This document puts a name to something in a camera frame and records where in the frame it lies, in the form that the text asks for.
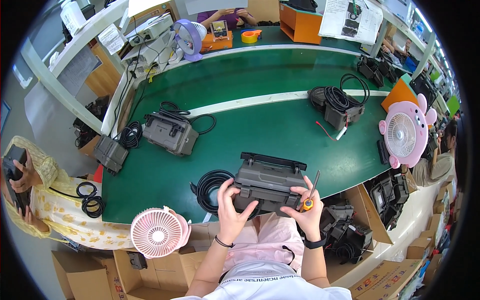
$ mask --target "yellow floral dress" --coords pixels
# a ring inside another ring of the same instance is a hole
[[[15,207],[6,201],[8,215],[16,226],[39,238],[49,238],[51,230],[54,229],[81,245],[95,249],[116,250],[133,247],[130,239],[130,225],[103,222],[101,216],[90,218],[82,211],[81,199],[67,197],[49,189],[51,186],[66,194],[76,195],[77,186],[86,180],[68,177],[65,170],[60,169],[52,157],[47,156],[35,144],[20,136],[15,136],[10,141],[5,154],[12,144],[28,149],[34,168],[42,179],[43,184],[32,188],[30,206],[35,217],[42,220],[49,231],[40,232],[36,227],[25,223]],[[101,195],[101,183],[92,183],[98,188],[97,195]],[[80,192],[88,194],[91,189],[91,187],[82,187]]]

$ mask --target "woman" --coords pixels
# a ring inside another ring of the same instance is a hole
[[[306,176],[304,179],[308,189],[291,188],[301,194],[302,202],[313,189],[310,180]],[[233,179],[229,179],[218,190],[220,232],[195,272],[186,296],[178,300],[352,299],[348,289],[330,287],[327,279],[322,247],[324,240],[321,240],[319,229],[324,204],[317,190],[313,196],[313,208],[309,211],[299,213],[284,206],[281,211],[292,218],[268,216],[264,218],[264,224],[260,220],[258,241],[251,241],[249,246],[245,241],[254,226],[244,225],[258,201],[253,201],[238,214],[233,207],[232,196],[240,190],[228,187],[232,183]],[[290,264],[292,257],[293,261],[298,259],[299,253],[293,250],[293,256],[285,245],[299,244],[303,248],[295,221],[306,234],[301,276],[295,272],[294,263]]]
[[[197,15],[197,22],[210,29],[210,23],[215,21],[227,21],[229,30],[236,29],[238,19],[241,18],[245,23],[251,26],[257,26],[257,21],[244,8],[229,8],[218,11],[200,12]]]
[[[58,167],[52,157],[47,156],[35,144],[20,136],[15,136],[10,141],[5,154],[13,144],[27,150],[25,166],[16,160],[13,161],[23,173],[22,178],[17,181],[10,179],[10,182],[6,182],[3,172],[0,172],[0,181],[8,215],[16,226],[39,238],[50,238],[53,229],[90,248],[115,250],[133,247],[130,239],[130,225],[103,222],[101,216],[90,218],[81,209],[81,199],[61,195],[49,188],[52,187],[69,195],[77,195],[76,187],[85,180],[70,178],[65,170]],[[97,194],[100,195],[101,184],[92,183],[98,188]],[[30,205],[25,209],[25,216],[22,216],[20,209],[15,208],[7,190],[7,184],[11,184],[17,193],[31,188]],[[92,190],[91,187],[80,189],[83,194],[89,194]]]
[[[445,141],[447,152],[441,152],[441,139],[438,138],[438,148],[433,153],[432,161],[421,158],[419,162],[410,169],[413,179],[418,186],[427,187],[434,183],[441,182],[453,174],[455,167],[455,141],[457,124],[455,120],[450,121],[445,128]]]

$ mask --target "white paper document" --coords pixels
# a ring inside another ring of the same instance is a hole
[[[248,0],[185,0],[188,14],[218,11],[226,8],[248,7]]]
[[[90,48],[85,46],[67,64],[57,79],[70,94],[77,96],[78,91],[95,68],[97,62],[98,60]]]
[[[146,11],[149,8],[166,3],[169,0],[129,0],[128,16],[133,17],[136,14]]]
[[[110,55],[120,51],[123,45],[127,42],[127,39],[118,30],[114,24],[110,24],[102,33],[98,35],[100,43],[110,52]]]
[[[382,9],[368,0],[327,0],[319,36],[375,44],[384,16]]]

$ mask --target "purple fan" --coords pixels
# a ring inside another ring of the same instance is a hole
[[[189,61],[201,60],[203,57],[200,54],[202,39],[195,25],[189,20],[181,19],[173,24],[173,30],[178,32],[175,34],[175,40],[183,52],[185,52],[184,58]]]

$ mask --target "black smartwatch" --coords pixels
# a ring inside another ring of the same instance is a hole
[[[326,243],[326,239],[322,237],[322,233],[320,233],[319,241],[309,241],[305,237],[305,247],[307,247],[308,249],[317,249],[317,248],[323,247],[325,246],[325,243]]]

